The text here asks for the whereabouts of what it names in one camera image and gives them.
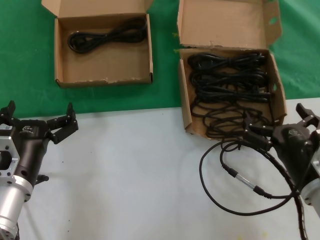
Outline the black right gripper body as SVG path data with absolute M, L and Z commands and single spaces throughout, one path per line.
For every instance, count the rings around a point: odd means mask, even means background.
M 271 141 L 295 186 L 304 187 L 316 178 L 314 170 L 307 170 L 314 154 L 309 129 L 299 124 L 277 126 Z

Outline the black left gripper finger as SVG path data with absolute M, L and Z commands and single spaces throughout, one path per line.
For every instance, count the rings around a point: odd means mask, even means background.
M 16 109 L 16 104 L 13 100 L 9 104 L 0 109 L 0 124 L 5 124 L 7 126 L 15 126 L 19 120 L 14 118 L 14 112 Z
M 71 102 L 68 104 L 64 116 L 50 119 L 46 123 L 49 128 L 48 138 L 55 145 L 65 140 L 79 129 L 76 113 Z

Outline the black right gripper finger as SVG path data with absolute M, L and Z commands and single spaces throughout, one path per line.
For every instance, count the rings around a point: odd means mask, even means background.
M 274 147 L 272 141 L 274 126 L 254 124 L 250 114 L 243 112 L 243 139 L 264 151 Z
M 316 130 L 320 129 L 320 117 L 315 115 L 311 109 L 305 108 L 301 103 L 298 103 L 295 108 L 301 120 L 297 123 L 304 128 L 314 126 Z

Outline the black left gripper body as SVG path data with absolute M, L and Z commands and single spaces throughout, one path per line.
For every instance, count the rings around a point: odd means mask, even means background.
M 50 128 L 46 121 L 36 119 L 13 119 L 12 126 L 17 134 L 16 149 L 19 155 L 14 174 L 34 186 L 47 152 Z

